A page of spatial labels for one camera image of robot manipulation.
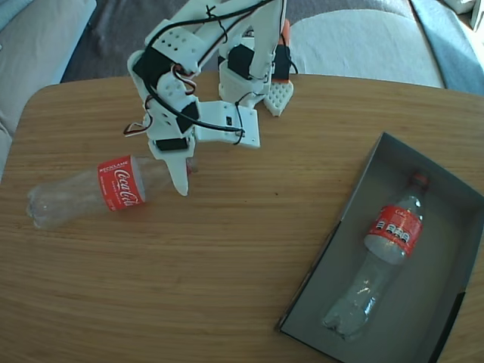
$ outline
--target sofa cushion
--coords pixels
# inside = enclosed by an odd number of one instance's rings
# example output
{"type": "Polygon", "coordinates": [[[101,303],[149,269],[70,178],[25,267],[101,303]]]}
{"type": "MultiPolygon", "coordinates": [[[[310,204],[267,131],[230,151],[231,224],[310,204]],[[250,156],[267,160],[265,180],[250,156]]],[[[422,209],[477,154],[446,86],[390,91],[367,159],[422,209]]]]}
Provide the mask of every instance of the sofa cushion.
{"type": "Polygon", "coordinates": [[[32,0],[0,0],[0,32],[32,0]]]}
{"type": "MultiPolygon", "coordinates": [[[[95,0],[35,0],[0,32],[4,133],[13,138],[27,101],[39,89],[60,82],[95,5],[95,0]]],[[[0,138],[0,153],[9,143],[5,139],[0,138]]],[[[0,172],[5,158],[0,156],[0,172]]]]}

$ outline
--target coca-cola bottle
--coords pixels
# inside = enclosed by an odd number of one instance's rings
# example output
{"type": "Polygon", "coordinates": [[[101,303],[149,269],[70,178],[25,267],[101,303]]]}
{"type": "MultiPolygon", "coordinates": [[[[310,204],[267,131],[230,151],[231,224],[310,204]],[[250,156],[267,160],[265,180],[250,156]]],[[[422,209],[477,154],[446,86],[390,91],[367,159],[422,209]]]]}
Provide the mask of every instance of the coca-cola bottle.
{"type": "Polygon", "coordinates": [[[424,195],[429,180],[422,172],[384,206],[363,242],[367,255],[346,292],[323,315],[321,323],[344,340],[361,334],[381,297],[422,231],[424,195]]]}
{"type": "MultiPolygon", "coordinates": [[[[196,171],[194,159],[187,159],[187,171],[196,171]]],[[[36,186],[28,194],[26,212],[37,228],[54,228],[80,216],[142,204],[170,183],[164,162],[151,157],[121,157],[36,186]]]]}

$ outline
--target black wire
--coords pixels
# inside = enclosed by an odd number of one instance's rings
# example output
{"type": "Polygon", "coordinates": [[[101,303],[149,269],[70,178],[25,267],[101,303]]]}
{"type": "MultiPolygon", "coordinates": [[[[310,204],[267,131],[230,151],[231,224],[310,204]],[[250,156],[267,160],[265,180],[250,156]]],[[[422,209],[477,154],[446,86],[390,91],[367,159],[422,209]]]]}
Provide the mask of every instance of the black wire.
{"type": "Polygon", "coordinates": [[[230,19],[231,17],[236,17],[238,15],[250,13],[251,11],[255,11],[259,8],[261,8],[264,5],[267,5],[269,2],[275,2],[277,0],[262,0],[261,2],[258,2],[257,4],[254,4],[252,6],[249,6],[248,8],[242,9],[242,10],[237,10],[232,13],[228,14],[223,14],[223,15],[214,15],[213,17],[205,17],[203,19],[196,19],[196,20],[185,20],[185,21],[179,21],[177,23],[172,23],[164,28],[158,30],[158,32],[151,38],[151,40],[148,42],[148,45],[146,48],[152,48],[153,44],[155,43],[156,40],[158,40],[159,37],[161,37],[162,34],[167,32],[170,29],[177,28],[180,26],[187,26],[187,25],[197,25],[197,24],[205,24],[205,23],[212,23],[214,21],[220,21],[220,20],[225,20],[225,19],[230,19]]]}
{"type": "MultiPolygon", "coordinates": [[[[239,101],[235,102],[235,109],[237,110],[237,114],[239,116],[239,121],[240,121],[240,127],[242,129],[244,128],[244,123],[242,122],[242,115],[240,114],[239,106],[240,106],[240,103],[242,102],[242,100],[245,97],[247,97],[248,95],[250,95],[251,93],[253,93],[255,96],[263,96],[263,94],[255,93],[254,91],[251,91],[251,92],[247,92],[245,95],[243,95],[239,99],[239,101]]],[[[239,139],[237,140],[237,142],[234,145],[239,145],[240,144],[240,142],[242,141],[242,138],[244,137],[244,134],[245,134],[245,131],[243,131],[243,132],[240,133],[240,137],[239,137],[239,139]]]]}
{"type": "Polygon", "coordinates": [[[176,110],[168,103],[166,103],[154,90],[153,87],[148,83],[147,80],[143,79],[144,87],[148,90],[148,93],[153,96],[153,98],[163,107],[165,107],[170,113],[175,114],[178,117],[185,118],[190,123],[194,125],[204,127],[205,129],[216,130],[216,131],[224,131],[224,132],[243,132],[243,129],[238,129],[237,127],[228,127],[228,126],[217,126],[211,123],[204,123],[203,121],[199,121],[197,119],[193,119],[189,116],[184,115],[180,111],[176,110]]]}
{"type": "Polygon", "coordinates": [[[242,115],[240,114],[238,102],[235,102],[235,109],[237,110],[237,114],[239,115],[240,127],[242,128],[242,131],[240,132],[239,139],[234,145],[239,145],[240,142],[242,141],[242,138],[244,137],[245,131],[244,131],[244,123],[242,122],[242,115]]]}
{"type": "MultiPolygon", "coordinates": [[[[186,20],[186,21],[180,21],[180,22],[177,22],[177,23],[169,24],[169,25],[165,26],[164,28],[160,29],[153,36],[153,38],[151,38],[151,40],[148,42],[148,44],[146,46],[146,49],[152,48],[155,41],[158,40],[158,38],[161,37],[161,35],[163,35],[164,33],[166,33],[167,31],[169,31],[173,28],[180,27],[180,26],[212,23],[214,21],[220,22],[220,21],[225,20],[225,19],[230,19],[231,17],[236,17],[238,15],[243,15],[243,14],[253,12],[253,11],[261,8],[262,6],[265,6],[268,3],[274,2],[274,1],[277,1],[277,0],[262,0],[261,2],[255,4],[255,5],[249,6],[248,8],[245,8],[245,9],[234,11],[232,13],[223,14],[223,15],[213,15],[212,17],[208,17],[208,18],[196,19],[196,20],[186,20]]],[[[153,97],[153,99],[156,102],[158,102],[161,106],[165,107],[170,113],[173,113],[173,114],[175,114],[176,116],[179,116],[179,117],[183,117],[187,121],[189,121],[190,123],[193,123],[194,125],[197,125],[197,126],[200,126],[200,127],[204,127],[206,129],[223,131],[223,132],[240,132],[240,140],[239,140],[238,143],[240,143],[240,141],[242,140],[242,137],[244,136],[244,133],[245,133],[244,129],[242,129],[242,128],[238,129],[238,128],[235,128],[235,127],[228,127],[228,126],[217,126],[217,125],[213,125],[213,124],[210,124],[210,123],[204,123],[202,121],[199,121],[199,120],[193,119],[189,116],[186,116],[183,113],[181,113],[180,111],[176,110],[171,105],[169,105],[167,102],[165,102],[155,92],[155,90],[153,90],[153,87],[149,84],[149,82],[146,79],[142,79],[142,80],[143,80],[143,83],[144,83],[144,87],[148,90],[148,93],[153,97]]],[[[238,110],[238,106],[237,106],[237,112],[238,112],[238,115],[239,115],[239,118],[240,118],[240,124],[242,125],[242,117],[240,116],[240,111],[238,110]]]]}
{"type": "Polygon", "coordinates": [[[295,65],[295,63],[293,62],[293,60],[290,57],[289,50],[288,50],[287,43],[286,43],[286,38],[284,37],[283,33],[281,33],[281,38],[282,38],[282,43],[284,44],[284,49],[286,51],[286,58],[289,61],[290,65],[294,67],[296,74],[299,74],[299,70],[297,69],[297,66],[295,65]]]}
{"type": "MultiPolygon", "coordinates": [[[[213,5],[211,8],[209,8],[209,5],[205,5],[206,6],[206,14],[208,15],[209,19],[211,17],[216,17],[216,15],[212,14],[212,10],[216,8],[215,5],[213,5]]],[[[222,21],[219,20],[219,26],[222,28],[222,31],[224,32],[224,36],[225,36],[225,41],[224,41],[224,44],[226,42],[228,42],[228,34],[227,34],[227,30],[224,28],[224,26],[222,25],[222,21]]]]}

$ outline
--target cardboard box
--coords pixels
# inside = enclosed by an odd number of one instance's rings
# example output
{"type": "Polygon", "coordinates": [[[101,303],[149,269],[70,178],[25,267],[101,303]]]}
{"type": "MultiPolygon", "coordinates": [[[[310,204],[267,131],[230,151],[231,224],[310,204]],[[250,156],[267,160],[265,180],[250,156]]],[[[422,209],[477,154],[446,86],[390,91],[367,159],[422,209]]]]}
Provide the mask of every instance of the cardboard box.
{"type": "Polygon", "coordinates": [[[461,307],[483,225],[482,195],[383,134],[279,331],[344,363],[437,361],[461,307]],[[347,343],[325,329],[321,317],[363,263],[370,224],[416,169],[430,177],[422,234],[363,336],[347,343]]]}

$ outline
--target bottle cap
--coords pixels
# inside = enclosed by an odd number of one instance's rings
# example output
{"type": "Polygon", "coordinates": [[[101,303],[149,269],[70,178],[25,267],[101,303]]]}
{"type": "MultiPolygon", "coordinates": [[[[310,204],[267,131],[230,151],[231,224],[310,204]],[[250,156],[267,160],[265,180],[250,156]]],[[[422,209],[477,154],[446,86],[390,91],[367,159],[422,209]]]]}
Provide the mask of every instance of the bottle cap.
{"type": "Polygon", "coordinates": [[[410,177],[410,183],[418,185],[426,191],[429,188],[430,181],[427,174],[419,170],[414,172],[414,174],[410,177]]]}

